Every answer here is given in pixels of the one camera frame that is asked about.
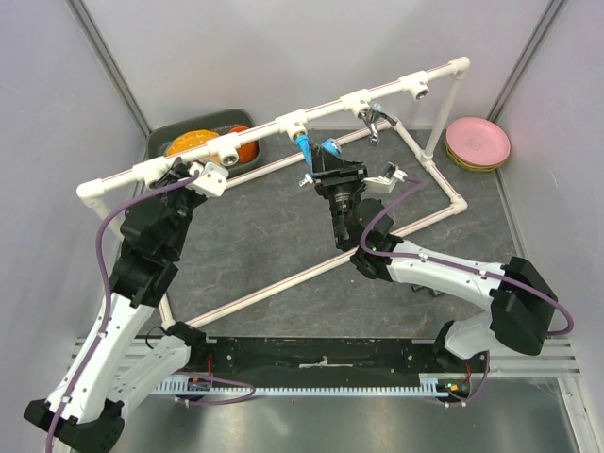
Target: white wall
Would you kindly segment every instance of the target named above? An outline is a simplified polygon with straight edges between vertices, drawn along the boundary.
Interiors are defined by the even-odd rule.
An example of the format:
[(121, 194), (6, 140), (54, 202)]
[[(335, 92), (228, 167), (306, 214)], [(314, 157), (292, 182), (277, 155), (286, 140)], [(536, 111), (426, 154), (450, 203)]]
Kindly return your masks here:
[[(86, 0), (149, 124), (219, 109), (257, 123), (466, 55), (452, 118), (488, 114), (546, 0)], [(421, 103), (382, 106), (429, 126), (446, 82)], [(350, 113), (316, 126), (356, 127)]]
[(528, 257), (575, 316), (572, 334), (604, 420), (604, 4), (568, 2), (500, 124), (503, 169)]
[(57, 385), (100, 302), (99, 221), (76, 185), (130, 166), (143, 138), (63, 1), (2, 2), (0, 61), (0, 439), (39, 452), (25, 406)]

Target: stack of plates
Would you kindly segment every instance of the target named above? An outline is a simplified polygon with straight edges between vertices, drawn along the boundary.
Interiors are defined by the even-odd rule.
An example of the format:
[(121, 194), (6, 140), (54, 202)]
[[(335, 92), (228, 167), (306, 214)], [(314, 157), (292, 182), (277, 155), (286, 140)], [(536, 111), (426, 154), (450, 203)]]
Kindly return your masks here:
[(510, 140), (503, 130), (481, 118), (461, 118), (446, 130), (446, 152), (461, 168), (491, 172), (510, 157)]

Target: metal frame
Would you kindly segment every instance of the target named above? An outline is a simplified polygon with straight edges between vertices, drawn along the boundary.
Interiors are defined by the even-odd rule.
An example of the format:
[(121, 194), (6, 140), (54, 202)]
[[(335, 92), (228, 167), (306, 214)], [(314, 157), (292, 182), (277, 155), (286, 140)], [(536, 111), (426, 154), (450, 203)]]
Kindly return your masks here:
[[(79, 339), (75, 345), (73, 360), (79, 353), (84, 340)], [(150, 338), (149, 344), (155, 346), (158, 338)], [(434, 340), (415, 340), (414, 343), (434, 343)], [(149, 348), (144, 339), (137, 338), (124, 355), (117, 370), (121, 375), (147, 353)], [(463, 378), (464, 374), (422, 374), (421, 378)], [(566, 338), (548, 339), (545, 341), (542, 354), (537, 357), (525, 356), (511, 351), (506, 347), (499, 347), (491, 351), (491, 373), (488, 378), (513, 379), (513, 378), (560, 378), (581, 379), (579, 365), (575, 358), (572, 346)]]
[(136, 123), (137, 127), (141, 130), (144, 137), (147, 137), (151, 133), (151, 127), (144, 118), (141, 108), (136, 102), (134, 95), (130, 91), (126, 79), (122, 75), (119, 66), (115, 62), (113, 55), (109, 51), (101, 32), (98, 30), (96, 23), (86, 8), (83, 0), (65, 0), (65, 2), (79, 22), (84, 34), (91, 44), (92, 49), (94, 50), (94, 53), (96, 56), (98, 56), (98, 59), (105, 68), (109, 79), (115, 87), (115, 91), (118, 92), (126, 103), (126, 107), (128, 108), (130, 115), (132, 115), (132, 119)]
[(559, 378), (558, 384), (580, 453), (604, 452), (602, 433), (589, 403), (585, 381), (581, 378)]
[[(245, 388), (218, 388), (208, 390), (189, 390), (188, 377), (171, 376), (166, 378), (152, 394), (168, 394), (168, 395), (222, 395), (232, 394), (241, 395), (247, 394), (249, 389)], [(436, 385), (438, 379), (435, 377), (420, 377), (419, 387), (342, 387), (339, 389), (323, 388), (323, 389), (308, 389), (308, 388), (258, 388), (254, 393), (255, 396), (398, 396), (398, 397), (436, 397), (448, 394), (438, 392)]]
[(545, 35), (552, 27), (555, 19), (562, 11), (562, 7), (566, 4), (566, 0), (549, 0), (549, 3), (545, 7), (544, 13), (541, 15), (537, 26), (533, 29), (530, 37), (528, 38), (527, 44), (520, 53), (520, 57), (514, 64), (512, 72), (508, 76), (508, 79), (503, 84), (499, 96), (495, 100), (491, 111), (487, 115), (487, 120), (496, 123), (501, 115), (501, 112), (505, 108), (506, 104), (510, 100), (514, 89), (520, 82), (522, 74), (529, 67), (530, 62), (535, 57), (537, 50), (541, 46)]

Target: blue part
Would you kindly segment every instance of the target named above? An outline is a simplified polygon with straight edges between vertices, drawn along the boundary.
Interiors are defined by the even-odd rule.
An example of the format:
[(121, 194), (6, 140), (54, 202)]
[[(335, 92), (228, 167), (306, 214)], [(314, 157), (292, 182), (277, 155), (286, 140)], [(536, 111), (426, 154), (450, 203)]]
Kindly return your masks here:
[(308, 165), (312, 165), (312, 161), (310, 160), (310, 140), (308, 135), (301, 135), (297, 139), (295, 139), (295, 144), (302, 150), (302, 154), (304, 155), (304, 160)]
[(333, 154), (334, 156), (340, 156), (340, 151), (336, 146), (335, 140), (327, 139), (323, 143), (321, 143), (321, 146), (323, 146), (327, 151), (329, 151), (329, 153)]

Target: white pvc pipe frame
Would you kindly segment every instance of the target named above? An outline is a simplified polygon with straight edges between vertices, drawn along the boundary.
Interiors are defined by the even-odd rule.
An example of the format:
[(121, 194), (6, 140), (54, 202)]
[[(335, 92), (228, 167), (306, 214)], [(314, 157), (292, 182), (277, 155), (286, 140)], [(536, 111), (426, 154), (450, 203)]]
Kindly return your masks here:
[[(224, 152), (224, 149), (221, 149), (221, 146), (234, 146), (235, 148), (238, 148), (243, 144), (255, 142), (264, 137), (268, 137), (269, 135), (273, 135), (278, 132), (285, 132), (287, 127), (291, 126), (284, 122), (284, 120), (287, 120), (288, 118), (292, 118), (292, 121), (305, 124), (308, 121), (312, 121), (317, 118), (336, 113), (338, 111), (351, 110), (351, 102), (355, 100), (358, 101), (359, 99), (363, 99), (366, 102), (370, 102), (372, 100), (387, 96), (389, 94), (394, 94), (396, 92), (414, 92), (413, 90), (416, 90), (418, 84), (420, 83), (428, 84), (431, 80), (434, 80), (436, 78), (440, 78), (443, 76), (453, 76), (453, 83), (438, 113), (434, 128), (432, 129), (432, 132), (428, 139), (426, 149), (422, 149), (421, 146), (417, 144), (417, 142), (413, 139), (407, 129), (403, 127), (400, 122), (397, 122), (396, 126), (393, 127), (393, 129), (398, 132), (403, 141), (411, 149), (420, 164), (430, 174), (430, 176), (434, 178), (434, 180), (438, 183), (439, 187), (443, 190), (443, 192), (445, 192), (445, 194), (449, 197), (450, 200), (450, 205), (447, 208), (439, 210), (438, 212), (435, 212), (427, 217), (424, 217), (423, 219), (413, 222), (412, 224), (409, 224), (407, 226), (403, 226), (402, 228), (394, 231), (394, 234), (396, 236), (407, 236), (408, 234), (411, 234), (423, 227), (432, 225), (436, 222), (439, 222), (440, 220), (443, 220), (444, 218), (458, 214), (467, 209), (466, 201), (461, 197), (461, 195), (459, 195), (455, 191), (455, 189), (453, 189), (451, 184), (445, 179), (445, 177), (441, 174), (438, 168), (436, 168), (436, 165), (432, 160), (432, 156), (434, 153), (434, 148), (436, 147), (436, 143), (438, 142), (443, 132), (443, 129), (445, 128), (446, 120), (453, 106), (453, 102), (455, 101), (455, 97), (457, 96), (457, 92), (460, 88), (461, 82), (465, 78), (469, 67), (469, 58), (460, 57), (458, 59), (453, 59), (442, 66), (438, 66), (427, 71), (419, 71), (417, 73), (405, 75), (393, 82), (385, 83), (369, 90), (361, 90), (359, 92), (354, 92), (346, 96), (342, 96), (339, 100), (328, 102), (326, 104), (323, 104), (322, 106), (314, 107), (312, 109), (298, 110), (296, 112), (290, 113), (289, 115), (284, 115), (279, 118), (276, 118), (275, 121), (272, 121), (270, 123), (266, 123), (261, 126), (256, 126), (251, 129), (247, 129), (243, 132), (231, 133), (227, 134), (227, 136), (222, 136), (221, 138), (227, 137), (226, 141), (223, 139), (222, 141), (217, 143), (214, 141), (217, 141), (221, 138), (213, 139), (207, 141), (201, 146), (197, 146), (196, 148), (183, 151), (169, 158), (159, 157), (147, 160), (146, 162), (135, 165), (134, 167), (132, 167), (132, 169), (126, 170), (117, 175), (109, 176), (103, 179), (96, 179), (94, 181), (81, 184), (77, 188), (77, 194), (88, 207), (92, 208), (101, 218), (104, 218), (109, 213), (109, 208), (103, 201), (105, 193), (133, 182), (148, 182), (149, 180), (157, 179), (158, 176), (161, 176), (167, 169), (172, 166), (174, 160), (177, 157), (180, 157), (183, 161), (188, 162), (201, 159), (207, 156), (219, 156), (222, 152)], [(381, 122), (377, 125), (377, 127), (378, 129), (383, 130), (386, 128), (390, 128), (391, 126), (387, 122)], [(353, 142), (362, 137), (366, 137), (367, 135), (369, 135), (369, 130), (367, 128), (364, 128), (356, 132), (344, 135), (343, 137), (336, 139), (336, 142), (340, 145), (343, 145), (346, 143)], [(236, 187), (247, 181), (256, 179), (260, 176), (268, 175), (269, 173), (272, 173), (276, 170), (287, 167), (302, 160), (304, 160), (302, 153), (294, 154), (292, 156), (289, 156), (288, 158), (269, 163), (256, 170), (252, 170), (244, 175), (234, 177), (227, 183), (226, 187), (228, 189)], [(122, 236), (120, 234), (119, 224), (117, 222), (112, 223), (110, 227), (111, 230), (115, 232), (119, 237)], [(249, 307), (250, 305), (253, 305), (267, 297), (270, 297), (271, 295), (285, 291), (286, 289), (292, 288), (293, 286), (302, 283), (303, 281), (319, 276), (331, 269), (334, 269), (344, 264), (345, 262), (348, 262), (350, 256), (352, 256), (355, 251), (356, 249), (349, 250), (348, 252), (343, 253), (338, 257), (322, 262), (321, 264), (317, 264), (316, 266), (313, 266), (304, 272), (301, 272), (289, 278), (285, 278), (262, 290), (256, 291), (255, 293), (249, 294), (229, 304), (226, 304), (223, 307), (209, 311), (208, 313), (205, 313), (201, 316), (195, 317), (190, 320), (188, 324), (193, 327), (202, 327), (206, 324), (223, 318), (235, 311), (244, 309), (245, 307)], [(161, 299), (161, 303), (159, 304), (159, 313), (161, 315), (162, 323), (165, 327), (168, 327), (174, 323), (175, 319), (172, 314), (172, 310), (170, 309), (168, 299), (165, 296)]]

